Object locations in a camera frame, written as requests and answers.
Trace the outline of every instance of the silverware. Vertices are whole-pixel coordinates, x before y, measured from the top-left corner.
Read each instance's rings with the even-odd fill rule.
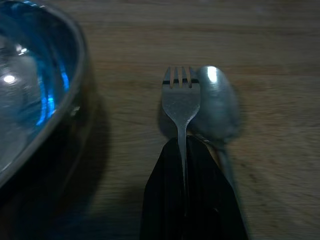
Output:
[[[201,105],[190,123],[191,129],[196,137],[217,150],[220,167],[233,188],[241,211],[241,200],[226,149],[226,144],[239,134],[238,100],[225,74],[217,67],[203,66],[197,71],[197,77],[201,85]],[[241,214],[247,228],[245,215]]]
[[[188,201],[186,131],[189,122],[200,109],[200,84],[191,67],[187,69],[168,67],[162,82],[162,108],[177,127],[182,160],[184,200]],[[185,215],[187,208],[188,203],[185,202]]]

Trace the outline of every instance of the bowl rim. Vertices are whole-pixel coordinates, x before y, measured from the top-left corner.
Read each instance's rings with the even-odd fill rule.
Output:
[[[0,4],[5,2],[20,2],[35,8],[41,8],[49,14],[52,14],[61,19],[68,26],[68,28],[74,35],[74,39],[78,47],[78,59],[76,62],[74,76],[70,81],[69,91],[62,98],[61,103],[55,110],[55,113],[45,123],[43,129],[39,132],[39,134],[31,141],[31,143],[29,143],[26,146],[26,148],[14,160],[12,160],[10,165],[8,165],[7,168],[0,173],[0,188],[3,187],[15,175],[15,173],[17,173],[18,170],[28,161],[28,159],[36,152],[38,147],[54,131],[55,127],[61,121],[63,116],[65,116],[75,95],[79,91],[82,78],[84,76],[88,64],[85,36],[78,23],[74,21],[69,15],[67,15],[54,5],[48,2],[44,2],[43,0],[5,0],[3,2],[0,1]]]

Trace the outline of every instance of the wooden table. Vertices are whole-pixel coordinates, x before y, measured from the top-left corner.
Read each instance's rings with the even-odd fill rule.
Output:
[[[174,126],[161,114],[170,65],[221,68],[243,131],[229,146],[254,239],[320,236],[320,2],[55,0],[82,26],[100,96],[61,201],[63,239],[131,240]]]

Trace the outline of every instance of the fork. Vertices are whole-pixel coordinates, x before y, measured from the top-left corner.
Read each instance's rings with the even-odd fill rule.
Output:
[[[162,108],[175,123],[178,131],[183,173],[184,215],[186,216],[189,198],[186,131],[189,122],[200,108],[200,84],[191,67],[187,69],[168,67],[162,81]]]

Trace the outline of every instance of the spoon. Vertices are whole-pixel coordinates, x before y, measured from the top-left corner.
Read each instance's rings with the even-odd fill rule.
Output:
[[[237,186],[226,144],[239,134],[240,109],[238,100],[225,74],[215,66],[202,66],[197,71],[200,83],[200,110],[190,123],[191,131],[201,141],[217,150],[220,167],[233,188],[239,204]],[[241,213],[247,228],[245,215]]]

